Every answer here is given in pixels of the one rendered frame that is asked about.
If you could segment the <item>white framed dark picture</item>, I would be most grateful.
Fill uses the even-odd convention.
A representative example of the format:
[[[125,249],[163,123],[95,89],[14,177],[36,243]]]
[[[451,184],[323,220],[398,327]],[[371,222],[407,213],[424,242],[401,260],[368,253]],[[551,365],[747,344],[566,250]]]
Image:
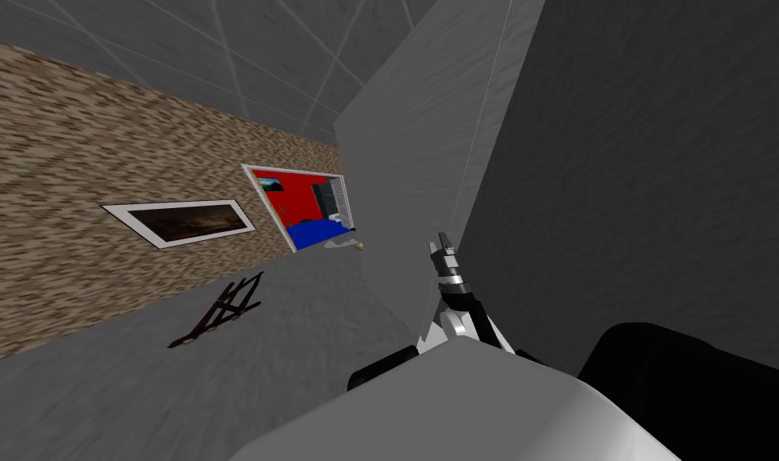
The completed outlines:
[[[103,208],[159,250],[256,230],[234,199],[124,203]]]

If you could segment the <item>white open door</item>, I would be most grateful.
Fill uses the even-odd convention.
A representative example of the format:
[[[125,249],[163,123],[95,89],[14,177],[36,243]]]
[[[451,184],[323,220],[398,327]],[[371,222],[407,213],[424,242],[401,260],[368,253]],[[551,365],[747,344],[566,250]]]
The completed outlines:
[[[347,191],[344,183],[343,176],[335,175],[329,177],[329,185],[332,190],[332,194],[337,207],[338,220],[343,227],[347,229],[354,228],[354,223],[351,216],[351,208],[348,201]]]

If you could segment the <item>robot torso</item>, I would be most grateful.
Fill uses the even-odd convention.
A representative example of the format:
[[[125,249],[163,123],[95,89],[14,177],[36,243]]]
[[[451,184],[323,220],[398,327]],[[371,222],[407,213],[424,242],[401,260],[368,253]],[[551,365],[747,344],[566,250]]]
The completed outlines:
[[[679,461],[563,372],[450,339],[245,446],[229,461]]]

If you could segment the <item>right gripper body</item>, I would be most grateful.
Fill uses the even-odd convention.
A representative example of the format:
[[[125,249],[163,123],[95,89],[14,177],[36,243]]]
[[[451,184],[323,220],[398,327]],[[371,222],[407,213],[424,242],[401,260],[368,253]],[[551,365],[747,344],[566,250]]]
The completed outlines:
[[[456,252],[453,248],[446,247],[436,249],[430,254],[436,273],[440,278],[457,277],[459,273],[459,263],[456,259]]]

